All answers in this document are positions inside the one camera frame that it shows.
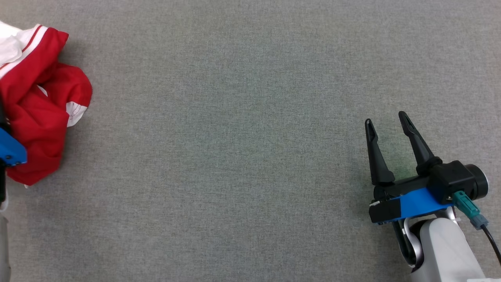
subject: gray tablecloth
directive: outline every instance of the gray tablecloth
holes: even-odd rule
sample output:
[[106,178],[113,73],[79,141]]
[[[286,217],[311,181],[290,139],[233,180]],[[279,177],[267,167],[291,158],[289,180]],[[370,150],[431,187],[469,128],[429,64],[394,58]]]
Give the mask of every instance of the gray tablecloth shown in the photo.
[[406,280],[363,128],[412,176],[399,110],[488,175],[501,243],[499,1],[0,0],[0,20],[69,33],[94,87],[61,168],[9,182],[12,281]]

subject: green cable connector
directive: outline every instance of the green cable connector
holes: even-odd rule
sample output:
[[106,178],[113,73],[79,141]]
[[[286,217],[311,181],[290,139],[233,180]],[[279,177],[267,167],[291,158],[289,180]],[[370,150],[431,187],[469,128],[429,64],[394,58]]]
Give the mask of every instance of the green cable connector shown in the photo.
[[487,226],[489,222],[480,214],[480,209],[473,203],[468,195],[463,191],[457,191],[452,195],[452,202],[460,211],[462,211],[475,229],[480,230],[482,225]]

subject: red and white shirt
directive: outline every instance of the red and white shirt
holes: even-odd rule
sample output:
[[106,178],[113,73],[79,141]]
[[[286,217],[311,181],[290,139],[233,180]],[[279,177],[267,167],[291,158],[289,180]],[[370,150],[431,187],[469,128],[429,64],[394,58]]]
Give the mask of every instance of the red and white shirt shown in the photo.
[[7,170],[33,185],[58,167],[66,128],[89,106],[92,86],[81,69],[58,62],[68,34],[36,25],[20,31],[0,22],[0,96],[12,136],[28,162]]

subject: black cable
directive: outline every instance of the black cable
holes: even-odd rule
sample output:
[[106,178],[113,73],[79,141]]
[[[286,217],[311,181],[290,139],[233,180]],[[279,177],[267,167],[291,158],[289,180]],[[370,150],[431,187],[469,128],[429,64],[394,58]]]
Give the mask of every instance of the black cable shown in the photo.
[[494,242],[494,238],[490,234],[489,230],[487,230],[487,227],[485,225],[481,225],[480,228],[484,231],[484,233],[487,235],[487,239],[489,239],[490,244],[492,245],[492,248],[494,249],[494,252],[496,253],[497,260],[499,261],[499,264],[501,265],[501,253],[499,252],[499,248],[496,245],[496,242]]

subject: red stripe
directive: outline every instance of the red stripe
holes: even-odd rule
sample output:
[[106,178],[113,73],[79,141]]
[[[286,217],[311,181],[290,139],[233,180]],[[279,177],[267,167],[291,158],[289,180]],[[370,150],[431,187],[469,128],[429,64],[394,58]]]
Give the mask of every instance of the red stripe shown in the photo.
[[[30,40],[28,41],[28,44],[26,44],[26,47],[21,51],[21,52],[24,52],[26,51],[26,49],[31,45],[31,43],[33,42],[33,39],[35,39],[35,36],[37,35],[37,32],[38,30],[41,28],[42,26],[38,26],[37,29],[35,30],[35,32],[33,33],[32,37],[30,38]],[[2,68],[4,68],[6,65],[8,65],[10,63],[6,63],[4,65],[2,65],[0,67],[0,70],[2,70]]]

